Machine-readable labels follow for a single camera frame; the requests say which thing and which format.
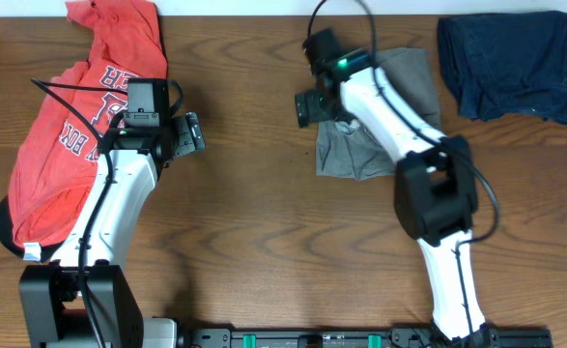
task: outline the dark blue cloth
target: dark blue cloth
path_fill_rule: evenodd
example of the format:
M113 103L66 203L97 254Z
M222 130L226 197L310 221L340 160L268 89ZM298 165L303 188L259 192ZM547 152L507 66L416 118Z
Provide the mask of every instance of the dark blue cloth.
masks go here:
M506 113L567 125L567 14L471 14L438 23L441 75L459 114Z

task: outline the clothing tag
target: clothing tag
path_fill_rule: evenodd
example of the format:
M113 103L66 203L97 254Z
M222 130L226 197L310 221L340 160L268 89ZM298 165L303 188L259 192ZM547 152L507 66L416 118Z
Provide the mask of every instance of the clothing tag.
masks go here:
M23 253L23 261L41 262L41 245L37 242L24 243L25 252Z

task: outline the wooden surface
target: wooden surface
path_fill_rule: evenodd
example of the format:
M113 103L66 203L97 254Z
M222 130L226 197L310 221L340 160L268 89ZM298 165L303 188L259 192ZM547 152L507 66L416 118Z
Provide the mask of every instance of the wooden surface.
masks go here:
M144 315L237 327L385 327L431 319L417 244L399 226L393 180L315 176L316 127L294 93L312 86L307 17L168 17L169 77L199 113L208 148L174 162L140 215L127 279ZM365 19L322 17L350 45ZM468 137L502 224L473 247L479 303L501 326L547 325L567 347L567 127L457 116L439 77L434 16L378 18L380 48L424 47L449 134ZM0 19L0 199L48 80L86 58L92 35L65 19ZM490 222L484 196L477 231ZM25 264L0 245L0 346L26 346L17 284Z

